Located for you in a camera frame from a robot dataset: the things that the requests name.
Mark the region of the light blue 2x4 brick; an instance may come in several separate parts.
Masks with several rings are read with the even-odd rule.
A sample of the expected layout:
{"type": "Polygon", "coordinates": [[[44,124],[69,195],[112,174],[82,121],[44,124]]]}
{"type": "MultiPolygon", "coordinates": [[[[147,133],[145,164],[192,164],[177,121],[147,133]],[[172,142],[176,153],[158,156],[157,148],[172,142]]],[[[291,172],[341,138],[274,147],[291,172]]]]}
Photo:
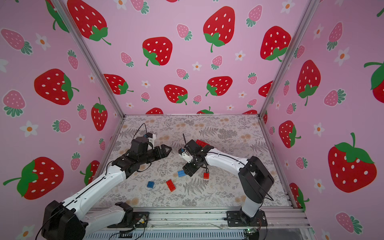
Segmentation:
{"type": "Polygon", "coordinates": [[[181,170],[181,171],[178,171],[178,177],[181,178],[181,177],[184,177],[186,174],[184,172],[184,170],[181,170]]]}

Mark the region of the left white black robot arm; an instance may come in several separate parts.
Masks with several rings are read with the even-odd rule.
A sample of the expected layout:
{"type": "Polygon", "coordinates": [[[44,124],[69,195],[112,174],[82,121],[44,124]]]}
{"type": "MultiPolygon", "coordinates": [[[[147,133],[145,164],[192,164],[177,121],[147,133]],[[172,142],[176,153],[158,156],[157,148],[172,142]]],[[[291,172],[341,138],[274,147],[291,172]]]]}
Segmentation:
{"type": "Polygon", "coordinates": [[[106,170],[88,186],[62,202],[52,201],[45,208],[44,220],[38,236],[46,240],[82,240],[103,228],[116,225],[130,227],[137,224],[134,210],[125,202],[90,214],[89,210],[104,195],[137,172],[144,164],[167,158],[172,148],[155,146],[155,135],[146,134],[132,140],[131,148],[112,161],[106,170]]]}

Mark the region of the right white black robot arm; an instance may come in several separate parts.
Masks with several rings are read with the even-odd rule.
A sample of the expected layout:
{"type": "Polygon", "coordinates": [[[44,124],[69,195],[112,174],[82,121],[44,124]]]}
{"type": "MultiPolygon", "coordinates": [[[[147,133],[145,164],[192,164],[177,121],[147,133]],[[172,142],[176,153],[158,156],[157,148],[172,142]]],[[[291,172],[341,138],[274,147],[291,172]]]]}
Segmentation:
{"type": "Polygon", "coordinates": [[[179,149],[179,156],[187,163],[183,166],[186,175],[193,176],[202,167],[218,167],[239,177],[246,200],[240,209],[240,220],[250,224],[265,198],[272,200],[269,191],[275,180],[262,161],[252,156],[248,159],[225,154],[211,145],[204,147],[194,140],[179,149]]]}

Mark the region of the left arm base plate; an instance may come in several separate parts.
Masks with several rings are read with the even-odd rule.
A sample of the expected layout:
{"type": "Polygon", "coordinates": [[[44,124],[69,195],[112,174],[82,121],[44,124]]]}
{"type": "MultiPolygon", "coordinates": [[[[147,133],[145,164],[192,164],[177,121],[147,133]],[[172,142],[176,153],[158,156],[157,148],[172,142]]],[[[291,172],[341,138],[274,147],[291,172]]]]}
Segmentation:
{"type": "Polygon", "coordinates": [[[110,225],[108,226],[108,229],[146,228],[148,225],[149,215],[149,212],[131,212],[125,214],[120,223],[110,225]]]}

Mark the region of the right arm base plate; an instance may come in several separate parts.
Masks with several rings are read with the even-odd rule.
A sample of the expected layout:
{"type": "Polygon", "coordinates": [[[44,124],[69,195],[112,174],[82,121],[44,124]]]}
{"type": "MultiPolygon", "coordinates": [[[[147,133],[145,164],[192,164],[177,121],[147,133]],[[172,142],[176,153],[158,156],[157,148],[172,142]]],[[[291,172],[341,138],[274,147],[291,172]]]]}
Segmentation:
{"type": "Polygon", "coordinates": [[[262,210],[258,210],[254,217],[249,217],[242,211],[227,211],[226,217],[229,227],[267,227],[268,222],[266,214],[262,210]]]}

